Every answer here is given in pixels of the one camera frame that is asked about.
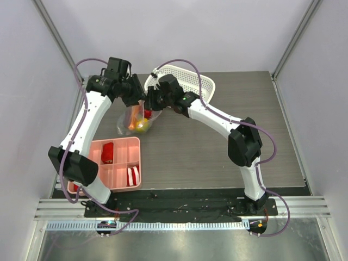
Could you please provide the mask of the clear pink zip top bag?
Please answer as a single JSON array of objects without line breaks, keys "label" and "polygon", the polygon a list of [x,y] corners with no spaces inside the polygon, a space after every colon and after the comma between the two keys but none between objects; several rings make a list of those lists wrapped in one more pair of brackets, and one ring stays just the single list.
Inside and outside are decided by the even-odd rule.
[{"label": "clear pink zip top bag", "polygon": [[162,111],[147,110],[144,103],[144,101],[140,101],[139,105],[127,107],[117,119],[116,126],[119,135],[128,136],[145,133],[151,128]]}]

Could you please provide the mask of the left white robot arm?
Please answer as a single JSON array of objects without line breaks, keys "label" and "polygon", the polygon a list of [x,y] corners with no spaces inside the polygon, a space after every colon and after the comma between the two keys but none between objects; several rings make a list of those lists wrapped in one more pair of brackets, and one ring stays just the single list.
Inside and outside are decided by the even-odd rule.
[{"label": "left white robot arm", "polygon": [[137,74],[115,78],[91,76],[82,89],[83,104],[64,140],[52,146],[48,157],[61,181],[76,183],[90,198],[98,202],[97,211],[105,217],[115,213],[111,191],[98,176],[98,164],[88,158],[99,124],[113,101],[121,98],[130,107],[144,99],[144,89]]}]

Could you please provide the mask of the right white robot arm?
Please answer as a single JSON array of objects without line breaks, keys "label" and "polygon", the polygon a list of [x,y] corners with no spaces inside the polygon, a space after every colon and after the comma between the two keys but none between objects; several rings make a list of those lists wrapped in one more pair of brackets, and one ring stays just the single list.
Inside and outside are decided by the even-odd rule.
[{"label": "right white robot arm", "polygon": [[240,120],[216,110],[202,102],[194,92],[185,92],[172,74],[158,76],[151,73],[145,84],[147,98],[145,108],[160,111],[172,108],[177,114],[200,121],[227,139],[229,159],[240,167],[244,181],[245,207],[253,215],[265,208],[268,198],[260,177],[262,141],[255,122],[251,118]]}]

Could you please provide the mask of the red fake food under arm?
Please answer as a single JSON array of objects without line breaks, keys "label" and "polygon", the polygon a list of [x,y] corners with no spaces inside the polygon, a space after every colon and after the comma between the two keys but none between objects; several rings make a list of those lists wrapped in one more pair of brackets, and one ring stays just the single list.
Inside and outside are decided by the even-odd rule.
[{"label": "red fake food under arm", "polygon": [[73,191],[74,191],[74,192],[77,192],[77,191],[78,191],[78,188],[79,188],[78,185],[76,185],[76,184],[73,185]]}]

